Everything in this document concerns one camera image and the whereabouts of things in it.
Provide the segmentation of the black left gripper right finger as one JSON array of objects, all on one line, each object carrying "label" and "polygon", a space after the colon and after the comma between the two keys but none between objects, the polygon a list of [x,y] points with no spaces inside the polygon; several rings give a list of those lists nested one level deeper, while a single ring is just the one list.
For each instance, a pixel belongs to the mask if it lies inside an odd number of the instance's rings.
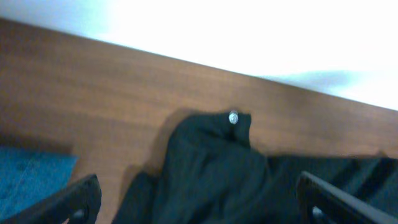
[{"label": "black left gripper right finger", "polygon": [[397,218],[308,172],[300,174],[296,195],[302,223],[397,224]]}]

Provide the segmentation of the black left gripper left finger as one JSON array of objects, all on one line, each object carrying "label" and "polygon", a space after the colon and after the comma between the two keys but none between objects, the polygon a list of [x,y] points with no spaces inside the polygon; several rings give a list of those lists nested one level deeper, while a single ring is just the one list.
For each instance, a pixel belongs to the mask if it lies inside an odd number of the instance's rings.
[{"label": "black left gripper left finger", "polygon": [[100,183],[90,174],[2,223],[95,223],[100,207]]}]

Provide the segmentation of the dark green polo shirt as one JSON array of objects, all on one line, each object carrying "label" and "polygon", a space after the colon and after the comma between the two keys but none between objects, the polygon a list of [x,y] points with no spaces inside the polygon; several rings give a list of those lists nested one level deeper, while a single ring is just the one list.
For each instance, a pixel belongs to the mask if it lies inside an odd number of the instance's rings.
[{"label": "dark green polo shirt", "polygon": [[397,161],[264,156],[250,145],[249,114],[193,114],[172,131],[159,174],[138,173],[115,223],[298,223],[295,195],[309,172],[392,216]]}]

